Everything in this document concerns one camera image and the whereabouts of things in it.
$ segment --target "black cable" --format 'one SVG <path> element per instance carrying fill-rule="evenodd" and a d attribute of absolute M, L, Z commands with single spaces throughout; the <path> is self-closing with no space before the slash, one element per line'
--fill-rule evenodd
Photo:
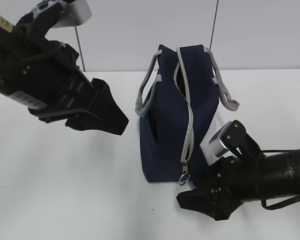
<path fill-rule="evenodd" d="M 242 156 L 242 154 L 237 150 L 237 149 L 231 149 L 230 150 L 235 156 L 237 156 L 239 159 L 244 159 L 244 157 Z"/>
<path fill-rule="evenodd" d="M 289 198 L 287 200 L 281 201 L 279 203 L 267 206 L 267 200 L 261 200 L 261 206 L 266 209 L 266 210 L 278 210 L 278 209 L 282 209 L 285 208 L 287 206 L 290 206 L 292 204 L 296 204 L 300 202 L 300 195 L 298 196 L 294 196 L 292 198 Z"/>
<path fill-rule="evenodd" d="M 75 30 L 76 40 L 78 42 L 79 53 L 80 53 L 80 57 L 81 57 L 83 71 L 85 72 L 86 71 L 85 60 L 84 60 L 84 56 L 82 54 L 81 43 L 80 43 L 80 38 L 79 38 L 79 33 L 78 33 L 77 26 L 74 26 L 74 30 Z"/>
<path fill-rule="evenodd" d="M 264 154 L 271 154 L 271 153 L 288 153 L 288 152 L 292 152 L 294 150 L 263 150 L 262 152 Z"/>
<path fill-rule="evenodd" d="M 32 64 L 32 63 L 39 62 L 41 60 L 50 58 L 53 55 L 57 54 L 61 50 L 61 47 L 62 47 L 61 43 L 59 42 L 56 45 L 56 47 L 53 47 L 52 49 L 50 49 L 48 51 L 45 51 L 43 53 L 40 53 L 38 55 L 35 55 L 35 56 L 30 56 L 30 57 L 27 57 L 27 58 L 23 58 L 23 59 L 17 61 L 15 63 L 15 65 L 24 66 L 24 65 Z"/>
<path fill-rule="evenodd" d="M 212 28 L 212 34 L 211 34 L 211 40 L 210 40 L 210 48 L 209 48 L 210 50 L 211 50 L 212 41 L 214 39 L 214 34 L 215 34 L 215 26 L 216 26 L 218 6 L 219 6 L 219 0 L 216 1 L 216 7 L 215 7 L 215 13 L 214 13 L 214 20 L 213 20 L 213 28 Z"/>

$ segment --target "sticker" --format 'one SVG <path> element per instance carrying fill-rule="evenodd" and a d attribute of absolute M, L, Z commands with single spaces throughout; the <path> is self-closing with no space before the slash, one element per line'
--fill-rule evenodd
<path fill-rule="evenodd" d="M 8 96 L 10 99 L 15 100 L 16 102 L 25 105 L 29 109 L 41 111 L 47 108 L 47 104 L 38 99 L 26 94 L 23 91 L 16 91 L 14 94 Z"/>
<path fill-rule="evenodd" d="M 2 16 L 0 16 L 0 27 L 8 33 L 12 33 L 12 30 L 14 29 L 14 26 Z"/>

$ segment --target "navy blue bag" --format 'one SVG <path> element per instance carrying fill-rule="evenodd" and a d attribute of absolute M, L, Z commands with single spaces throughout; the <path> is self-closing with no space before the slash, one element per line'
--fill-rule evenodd
<path fill-rule="evenodd" d="M 143 103 L 142 94 L 156 60 L 158 73 Z M 208 48 L 180 47 L 175 52 L 159 46 L 135 106 L 140 116 L 142 169 L 148 182 L 179 181 L 183 185 L 208 166 L 200 144 L 219 98 L 227 109 L 238 109 L 239 103 L 231 99 Z"/>

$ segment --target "white tabletop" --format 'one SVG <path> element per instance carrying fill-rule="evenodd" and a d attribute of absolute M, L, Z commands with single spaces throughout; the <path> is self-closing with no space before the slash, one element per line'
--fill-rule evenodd
<path fill-rule="evenodd" d="M 135 100 L 144 72 L 106 80 L 130 119 L 123 136 L 45 124 L 0 95 L 0 240 L 300 240 L 300 203 L 266 211 L 245 203 L 228 221 L 180 209 L 176 183 L 147 183 Z M 223 71 L 241 121 L 263 149 L 300 148 L 300 70 Z"/>

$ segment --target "bag handle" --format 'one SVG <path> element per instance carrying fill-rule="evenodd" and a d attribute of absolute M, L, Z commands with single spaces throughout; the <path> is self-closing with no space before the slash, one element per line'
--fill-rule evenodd
<path fill-rule="evenodd" d="M 224 84 L 224 81 L 222 80 L 221 73 L 220 73 L 219 67 L 217 65 L 217 62 L 214 58 L 214 55 L 212 54 L 210 49 L 207 47 L 204 47 L 204 52 L 208 53 L 210 55 L 210 58 L 212 61 L 212 67 L 213 67 L 213 70 L 215 73 L 215 78 L 213 78 L 213 81 L 216 85 L 218 85 L 219 97 L 220 97 L 221 103 L 229 111 L 232 111 L 232 112 L 237 111 L 240 104 L 239 104 L 239 102 L 237 102 L 236 100 L 233 100 L 231 98 L 231 95 L 230 95 L 226 85 Z"/>
<path fill-rule="evenodd" d="M 141 86 L 139 88 L 139 92 L 138 92 L 138 96 L 136 99 L 136 103 L 135 103 L 135 113 L 139 116 L 139 117 L 145 117 L 151 107 L 151 104 L 153 102 L 153 100 L 155 99 L 156 96 L 156 92 L 157 92 L 157 83 L 162 82 L 162 78 L 161 78 L 161 74 L 158 74 L 155 78 L 154 83 L 152 84 L 151 87 L 151 93 L 150 93 L 150 97 L 149 100 L 147 101 L 147 103 L 144 105 L 143 100 L 142 100 L 142 94 L 144 93 L 145 87 L 150 79 L 150 76 L 152 74 L 152 72 L 154 71 L 155 65 L 156 65 L 156 61 L 158 56 L 160 56 L 162 54 L 162 50 L 157 51 L 151 60 L 150 66 L 148 71 L 146 72 L 146 75 L 144 77 L 143 82 L 141 83 Z"/>

